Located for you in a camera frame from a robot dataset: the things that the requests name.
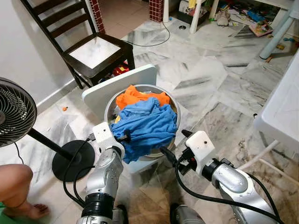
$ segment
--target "orange cloth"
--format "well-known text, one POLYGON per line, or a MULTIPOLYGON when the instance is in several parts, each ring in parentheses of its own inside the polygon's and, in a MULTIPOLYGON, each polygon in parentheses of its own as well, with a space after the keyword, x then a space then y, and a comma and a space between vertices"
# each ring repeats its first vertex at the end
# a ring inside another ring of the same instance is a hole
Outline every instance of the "orange cloth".
POLYGON ((142 92, 139 92, 135 88, 135 86, 131 85, 126 89, 125 93, 119 95, 116 98, 116 104, 122 110, 127 105, 135 104, 140 100, 144 100, 144 101, 148 100, 148 98, 150 97, 157 98, 160 102, 160 106, 170 103, 170 98, 169 96, 166 95, 165 92, 162 92, 160 94, 156 94, 156 93, 144 94, 142 92))

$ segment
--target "black wire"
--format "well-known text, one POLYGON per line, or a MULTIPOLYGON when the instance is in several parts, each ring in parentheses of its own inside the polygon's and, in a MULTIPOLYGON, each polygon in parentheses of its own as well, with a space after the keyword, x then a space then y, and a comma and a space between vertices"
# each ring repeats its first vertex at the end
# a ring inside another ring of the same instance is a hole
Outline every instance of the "black wire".
POLYGON ((163 23, 163 25, 164 25, 165 29, 168 31, 168 38, 167 38, 165 41, 161 42, 161 43, 157 43, 157 44, 153 44, 153 45, 139 45, 139 44, 136 44, 136 43, 132 43, 132 42, 130 42, 130 41, 124 41, 124 42, 130 43, 130 44, 133 44, 133 45, 136 45, 136 46, 139 46, 139 47, 154 47, 154 46, 160 45, 160 44, 162 44, 162 43, 165 43, 165 42, 168 41, 169 38, 170 38, 170 31, 169 31, 169 29, 165 26, 164 23, 163 23))
POLYGON ((270 204, 271 204, 271 206, 272 206, 272 209, 273 209, 275 215, 276 215, 278 218, 280 218, 279 213, 278 213, 278 210, 277 210, 277 208, 276 208, 276 205, 275 205, 275 203, 274 203, 274 201, 273 201, 273 199, 272 199, 270 193, 269 193, 268 190, 266 189, 266 187, 265 187, 265 186, 262 184, 262 182, 260 182, 260 180, 257 179, 255 176, 253 176, 253 175, 251 175, 251 174, 249 174, 249 173, 247 173, 247 174, 248 174, 253 180, 255 180, 255 181, 258 183, 258 185, 260 185, 260 187, 261 187, 261 188, 263 189, 263 191, 265 192, 265 194, 266 194, 266 196, 267 196, 267 198, 268 198, 268 200, 269 200, 269 202, 270 202, 270 204))
POLYGON ((18 157, 20 158, 20 160, 21 160, 21 161, 22 161, 22 163, 24 164, 24 161, 23 161, 22 157, 20 156, 20 151, 19 151, 19 148, 18 148, 18 145, 17 145, 17 143, 15 143, 15 142, 14 142, 14 145, 15 145, 15 147, 17 148, 18 157))
POLYGON ((199 199, 202 199, 202 200, 205 200, 205 201, 217 202, 217 203, 222 203, 222 204, 229 204, 229 205, 233 205, 233 206, 237 206, 237 207, 242 207, 242 208, 245 208, 245 209, 249 209, 249 210, 261 213, 261 214, 263 214, 265 216, 268 216, 268 217, 274 219, 275 221, 277 221, 280 224, 284 224, 284 222, 281 221, 281 219, 279 217, 276 217, 275 215, 273 215, 273 214, 271 214, 271 213, 269 213, 267 211, 264 211, 262 209, 253 207, 251 205, 240 203, 240 202, 234 202, 234 201, 230 201, 230 200, 226 200, 226 199, 216 198, 216 197, 209 197, 209 196, 205 196, 205 195, 200 195, 200 194, 197 194, 197 193, 191 191, 189 188, 187 188, 184 185, 184 183, 182 182, 182 180, 181 180, 181 178, 180 178, 180 176, 178 174, 178 166, 179 166, 179 164, 180 164, 180 162, 182 160, 183 160, 182 158, 179 158, 178 163, 176 164, 176 167, 175 167, 176 177, 177 177, 179 185, 181 185, 181 187, 187 193, 189 193, 190 195, 192 195, 193 197, 196 197, 196 198, 199 198, 199 199))
POLYGON ((95 166, 89 166, 89 167, 85 167, 85 168, 81 169, 81 170, 77 173, 77 175, 76 175, 76 177, 75 177, 75 180, 74 180, 74 183, 73 183, 73 188, 74 188, 75 195, 76 195, 77 199, 78 199, 81 203, 83 203, 83 204, 85 204, 85 201, 84 201, 84 200, 80 197, 80 195, 78 194, 78 192, 77 192, 77 187, 76 187, 76 183, 77 183, 77 179, 78 179, 78 176, 80 175, 80 173, 81 173, 82 171, 86 170, 86 169, 91 169, 91 168, 95 168, 95 166))
POLYGON ((66 180, 66 174, 67 174, 67 172, 69 171, 69 169, 70 169, 70 167, 71 167, 71 164, 73 163, 75 157, 77 156, 77 154, 79 153, 80 149, 83 147, 83 145, 84 145, 88 140, 89 140, 89 138, 86 139, 86 140, 84 141, 84 143, 83 143, 83 144, 76 150, 76 152, 75 152, 73 158, 71 159, 69 165, 67 166, 67 168, 66 168, 66 170, 65 170, 65 173, 64 173, 64 180, 63 180, 64 191, 65 191, 66 195, 67 195, 68 197, 70 197, 70 199, 72 199, 72 200, 73 200, 74 202, 76 202, 78 205, 80 205, 82 208, 84 208, 84 203, 82 203, 81 201, 79 201, 76 197, 74 197, 74 196, 67 190, 67 188, 66 188, 66 183, 65 183, 66 181, 65 181, 65 180, 66 180))

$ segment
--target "bare foot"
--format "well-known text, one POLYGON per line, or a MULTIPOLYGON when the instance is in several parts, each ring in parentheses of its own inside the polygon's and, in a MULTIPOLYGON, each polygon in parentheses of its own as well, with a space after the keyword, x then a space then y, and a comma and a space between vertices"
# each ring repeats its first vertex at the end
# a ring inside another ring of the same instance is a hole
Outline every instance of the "bare foot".
POLYGON ((9 217, 27 216, 31 219, 39 219, 48 215, 50 210, 44 204, 31 205, 25 202, 18 208, 5 208, 3 212, 9 217))

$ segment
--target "fan base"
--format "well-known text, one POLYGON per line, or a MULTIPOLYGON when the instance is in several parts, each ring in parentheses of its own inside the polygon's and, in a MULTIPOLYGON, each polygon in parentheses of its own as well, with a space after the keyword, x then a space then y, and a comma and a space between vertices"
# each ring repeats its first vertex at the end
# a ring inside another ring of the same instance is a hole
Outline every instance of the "fan base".
MULTIPOLYGON (((82 146, 84 143, 83 140, 74 140, 66 143, 62 146, 62 149, 71 153, 75 154, 76 150, 82 146)), ((66 182, 74 182, 77 173, 85 167, 92 166, 94 163, 94 149, 93 147, 86 142, 83 147, 80 149, 79 153, 77 154, 75 160, 71 164, 67 175, 66 175, 66 182)), ((68 167, 70 161, 61 156, 60 154, 56 153, 53 161, 52 161, 52 171, 57 179, 63 181, 64 173, 66 168, 68 167)), ((84 177, 90 169, 86 169, 80 173, 78 179, 84 177)))

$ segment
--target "laundry basket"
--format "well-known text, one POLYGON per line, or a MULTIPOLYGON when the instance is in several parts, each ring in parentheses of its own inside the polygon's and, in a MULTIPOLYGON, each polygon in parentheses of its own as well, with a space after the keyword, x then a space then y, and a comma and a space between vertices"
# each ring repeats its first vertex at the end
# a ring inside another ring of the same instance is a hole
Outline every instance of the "laundry basket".
MULTIPOLYGON (((164 90, 158 86, 149 85, 149 84, 139 84, 139 85, 135 85, 135 87, 139 92, 151 91, 152 93, 157 93, 157 94, 165 92, 171 99, 170 105, 171 105, 171 108, 173 109, 173 111, 177 114, 177 128, 179 127, 180 122, 181 122, 181 111, 180 111, 177 101, 174 99, 173 96, 171 96, 171 94, 169 92, 167 92, 166 90, 164 90)), ((124 93, 125 91, 126 90, 116 93, 110 99, 110 101, 108 102, 108 104, 106 106, 104 120, 106 122, 108 122, 109 124, 111 124, 112 121, 115 119, 114 110, 116 108, 116 98, 119 95, 121 95, 122 93, 124 93)), ((171 143, 168 145, 169 149, 171 149, 174 146, 174 140, 175 140, 175 138, 173 138, 171 143)), ((139 160, 148 161, 148 160, 156 159, 157 157, 161 157, 161 156, 163 156, 163 154, 160 152, 159 149, 155 148, 155 149, 152 149, 152 151, 149 155, 142 156, 139 158, 139 160)))

